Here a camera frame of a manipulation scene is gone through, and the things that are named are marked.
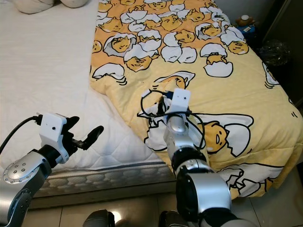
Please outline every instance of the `tile floor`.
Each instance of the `tile floor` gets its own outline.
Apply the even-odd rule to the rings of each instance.
[[[81,227],[87,216],[99,209],[118,212],[131,227],[156,227],[163,210],[175,210],[174,194],[158,194],[116,201],[30,210],[22,227]],[[303,187],[298,172],[290,173],[284,184],[260,198],[239,198],[232,211],[258,227],[303,227]]]

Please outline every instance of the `white mattress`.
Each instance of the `white mattress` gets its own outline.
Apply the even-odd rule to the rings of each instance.
[[[80,121],[76,139],[98,125],[104,132],[87,151],[78,150],[62,170],[100,170],[163,162],[120,118],[106,96],[89,87],[89,66],[98,1],[71,9],[63,4],[44,12],[20,13],[0,4],[0,140],[22,120],[46,112]],[[0,171],[33,148],[40,148],[39,126],[27,123],[0,156]]]
[[[62,171],[50,175],[35,197],[90,192],[174,180],[173,173],[165,164],[94,171]]]

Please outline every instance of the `blanket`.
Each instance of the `blanket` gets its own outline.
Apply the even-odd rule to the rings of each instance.
[[[201,152],[232,198],[280,186],[303,149],[299,111],[212,0],[100,0],[90,85],[168,165],[165,121],[144,112],[158,110],[154,90],[190,90],[205,126],[187,118],[191,138],[204,134]]]

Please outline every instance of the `black cable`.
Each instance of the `black cable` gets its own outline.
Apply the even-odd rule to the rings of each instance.
[[[157,91],[157,90],[150,90],[150,93],[151,94],[152,92],[158,92],[158,93],[161,93],[162,95],[165,95],[164,92],[161,92],[161,91]],[[153,113],[147,113],[144,108],[143,108],[143,99],[146,98],[149,94],[141,97],[141,101],[140,101],[140,105],[141,105],[141,110],[142,112],[148,116],[148,117],[164,117],[164,116],[167,116],[167,115],[171,115],[171,114],[189,114],[189,115],[192,115],[194,117],[196,117],[200,123],[201,123],[201,126],[202,126],[202,131],[203,133],[200,131],[200,129],[197,127],[197,130],[199,131],[199,133],[202,135],[202,138],[201,138],[201,141],[200,141],[200,145],[198,147],[198,150],[200,151],[202,149],[202,145],[203,145],[203,141],[204,141],[204,133],[205,133],[205,126],[204,126],[204,123],[202,121],[202,119],[198,116],[199,113],[192,113],[191,111],[178,111],[178,112],[172,112],[172,113],[163,113],[163,114],[153,114]]]
[[[2,153],[5,145],[8,143],[9,139],[14,135],[14,133],[19,129],[21,128],[24,124],[26,124],[27,122],[31,121],[31,120],[38,120],[38,116],[32,116],[32,117],[29,117],[27,119],[25,119],[23,122],[21,122],[19,125],[17,125],[11,132],[10,134],[7,136],[7,138],[4,140],[4,142],[1,144],[1,147],[0,147],[0,154]]]

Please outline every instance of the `bed sheet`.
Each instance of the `bed sheet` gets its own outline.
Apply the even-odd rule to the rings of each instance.
[[[203,120],[186,118],[189,135],[232,198],[281,185],[303,149],[302,116],[213,0],[100,0],[97,10],[90,85],[148,147],[170,164],[156,115],[186,89]]]
[[[0,5],[0,140],[36,112],[79,116],[71,130],[76,139],[98,125],[105,128],[90,149],[79,149],[55,172],[163,163],[124,123],[109,99],[89,87],[97,5],[90,1],[71,9],[60,4],[33,15],[20,13],[10,2]],[[2,152],[1,170],[39,147],[39,126],[27,123]]]

